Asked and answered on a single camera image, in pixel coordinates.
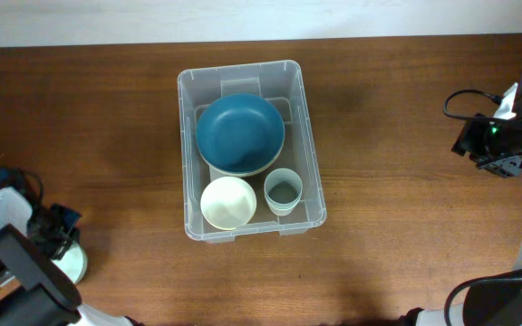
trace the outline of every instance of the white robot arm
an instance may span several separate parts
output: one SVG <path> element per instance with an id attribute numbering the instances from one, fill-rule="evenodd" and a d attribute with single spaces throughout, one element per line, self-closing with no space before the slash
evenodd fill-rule
<path id="1" fill-rule="evenodd" d="M 21 286 L 0 301 L 0 325 L 138 326 L 82 304 L 74 284 L 85 273 L 77 244 L 80 217 L 57 204 L 41 207 L 18 169 L 0 169 L 0 288 L 13 278 Z"/>
<path id="2" fill-rule="evenodd" d="M 497 104 L 493 118 L 481 114 L 465 117 L 447 110 L 449 100 L 462 93 L 483 95 Z M 444 114 L 465 120 L 452 151 L 470 159 L 477 168 L 500 177 L 514 177 L 522 169 L 522 74 L 519 84 L 513 85 L 498 97 L 483 91 L 463 90 L 450 95 L 444 104 Z M 464 304 L 450 307 L 454 297 L 469 288 Z M 522 325 L 522 243 L 513 272 L 479 278 L 457 286 L 447 298 L 445 308 L 436 311 L 416 311 L 411 325 L 416 326 L 470 326 Z"/>

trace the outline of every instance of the clear plastic bin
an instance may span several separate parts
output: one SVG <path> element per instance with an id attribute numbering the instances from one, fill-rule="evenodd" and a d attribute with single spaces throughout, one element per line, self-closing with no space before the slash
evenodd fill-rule
<path id="1" fill-rule="evenodd" d="M 234 241 L 237 235 L 272 231 L 294 235 L 324 223 L 327 216 L 324 192 L 297 62 L 189 69 L 180 73 L 178 83 L 185 231 L 191 239 L 221 243 Z M 196 128 L 198 118 L 208 105 L 235 93 L 255 94 L 275 105 L 285 123 L 285 144 L 271 167 L 259 175 L 244 178 L 256 192 L 257 209 L 251 221 L 233 231 L 223 231 L 210 225 L 200 212 L 200 197 L 205 187 L 222 175 L 209 168 L 198 153 Z M 276 168 L 291 168 L 304 183 L 302 199 L 288 216 L 273 214 L 263 193 L 266 175 Z"/>

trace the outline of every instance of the wood grain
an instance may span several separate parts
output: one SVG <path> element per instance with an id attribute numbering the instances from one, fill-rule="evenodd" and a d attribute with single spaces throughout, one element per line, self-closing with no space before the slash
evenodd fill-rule
<path id="1" fill-rule="evenodd" d="M 294 59 L 303 69 L 328 218 L 303 235 L 205 244 L 184 233 L 176 77 Z M 522 177 L 450 147 L 451 92 L 503 92 L 522 34 L 0 49 L 0 166 L 83 213 L 83 299 L 147 325 L 317 325 L 439 308 L 508 271 Z M 465 113 L 494 108 L 453 101 Z"/>

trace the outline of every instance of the white wall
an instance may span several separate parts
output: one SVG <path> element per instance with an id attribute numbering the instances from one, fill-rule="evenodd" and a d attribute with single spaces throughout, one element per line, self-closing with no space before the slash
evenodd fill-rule
<path id="1" fill-rule="evenodd" d="M 0 46 L 522 32 L 522 0 L 0 0 Z"/>

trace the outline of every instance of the black cable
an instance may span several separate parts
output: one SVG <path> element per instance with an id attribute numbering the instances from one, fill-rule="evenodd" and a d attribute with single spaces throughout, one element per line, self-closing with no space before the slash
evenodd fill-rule
<path id="1" fill-rule="evenodd" d="M 500 104 L 503 101 L 503 98 L 498 95 L 490 94 L 485 91 L 479 91 L 479 90 L 461 90 L 461 91 L 455 91 L 453 92 L 445 101 L 444 106 L 442 107 L 442 112 L 444 112 L 444 115 L 458 120 L 465 120 L 465 121 L 483 121 L 483 122 L 496 122 L 500 124 L 506 124 L 514 129 L 522 130 L 522 123 L 514 120 L 505 120 L 500 118 L 490 118 L 490 117 L 470 117 L 470 116 L 463 116 L 459 114 L 450 113 L 448 110 L 449 101 L 452 100 L 452 98 L 459 96 L 460 94 L 465 93 L 471 93 L 471 94 L 478 94 L 482 95 L 491 101 L 493 101 L 495 104 Z"/>
<path id="2" fill-rule="evenodd" d="M 452 302 L 454 301 L 454 298 L 457 296 L 457 294 L 471 286 L 510 282 L 522 282 L 522 275 L 512 277 L 479 277 L 474 280 L 461 283 L 459 286 L 455 287 L 454 290 L 452 290 L 452 292 L 450 292 L 449 296 L 446 298 L 446 302 L 444 302 L 444 321 L 446 322 L 447 326 L 452 326 L 452 321 L 450 320 L 450 306 L 452 305 Z"/>
<path id="3" fill-rule="evenodd" d="M 25 170 L 20 170 L 20 172 L 29 177 L 34 178 L 35 181 L 37 182 L 38 187 L 40 188 L 39 195 L 37 196 L 37 208 L 35 209 L 35 211 L 37 211 L 42 206 L 42 201 L 44 199 L 44 183 L 40 179 L 40 176 L 36 175 L 34 172 L 25 171 Z"/>

